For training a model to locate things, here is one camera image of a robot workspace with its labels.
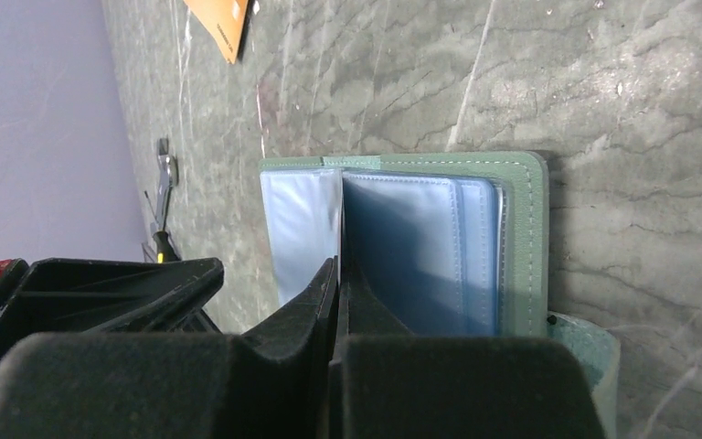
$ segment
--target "lavender wall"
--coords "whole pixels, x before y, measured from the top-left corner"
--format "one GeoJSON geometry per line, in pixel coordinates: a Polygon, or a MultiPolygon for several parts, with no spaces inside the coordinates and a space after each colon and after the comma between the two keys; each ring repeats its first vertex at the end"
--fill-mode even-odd
{"type": "Polygon", "coordinates": [[[0,1],[0,259],[141,259],[100,0],[0,1]]]}

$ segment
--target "marble countertop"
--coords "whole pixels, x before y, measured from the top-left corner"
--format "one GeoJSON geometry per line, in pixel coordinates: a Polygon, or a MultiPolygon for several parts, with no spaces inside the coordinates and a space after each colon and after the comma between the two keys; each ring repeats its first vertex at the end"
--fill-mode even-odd
{"type": "Polygon", "coordinates": [[[621,340],[620,437],[702,438],[702,0],[261,0],[234,66],[178,0],[103,4],[139,188],[169,136],[223,329],[277,306],[264,156],[537,150],[550,307],[621,340]]]}

